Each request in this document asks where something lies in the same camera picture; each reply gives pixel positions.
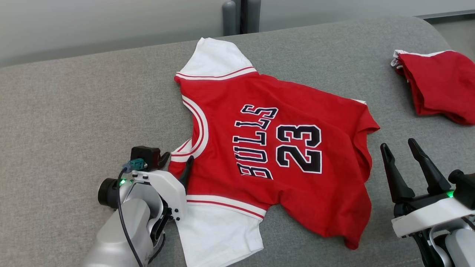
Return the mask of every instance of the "gray fabric surface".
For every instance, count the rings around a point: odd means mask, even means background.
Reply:
[[[416,194],[426,188],[407,139],[414,137],[444,175],[475,172],[475,128],[415,114],[394,49],[449,49],[416,18],[381,18],[222,38],[263,73],[366,100],[381,130],[368,138],[373,207],[360,248],[304,229],[280,206],[261,223],[264,250],[234,266],[422,266],[411,239],[395,237],[393,204],[380,159],[387,142]],[[136,145],[170,151],[191,135],[174,73],[196,41],[0,69],[0,265],[79,266],[112,211],[97,203]],[[183,266],[176,227],[152,266]]]

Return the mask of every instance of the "red cloth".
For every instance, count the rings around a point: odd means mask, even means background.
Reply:
[[[418,115],[443,113],[458,124],[475,124],[475,64],[455,51],[427,55],[394,51],[392,66],[410,83]]]

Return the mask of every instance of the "robotic arm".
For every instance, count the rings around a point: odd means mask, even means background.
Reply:
[[[394,232],[398,237],[414,238],[427,267],[475,267],[475,173],[453,171],[448,178],[456,185],[453,191],[416,140],[410,138],[408,143],[428,183],[428,194],[416,197],[383,143],[381,154],[395,203]]]
[[[186,216],[186,185],[193,165],[191,156],[177,180],[158,170],[169,155],[161,156],[158,148],[134,147],[119,178],[102,182],[99,203],[117,210],[97,233],[84,267],[147,266],[160,252],[166,223]],[[123,172],[132,172],[132,179],[123,179]]]

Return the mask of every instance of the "floor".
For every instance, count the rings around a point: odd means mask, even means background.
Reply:
[[[475,62],[475,19],[432,24],[453,50]]]

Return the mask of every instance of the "red and white shirt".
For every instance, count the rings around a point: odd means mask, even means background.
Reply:
[[[179,177],[195,158],[188,215],[177,221],[189,267],[227,266],[263,249],[259,223],[281,204],[324,237],[356,249],[370,218],[361,101],[259,74],[230,42],[201,39],[176,74],[193,135],[171,155]]]

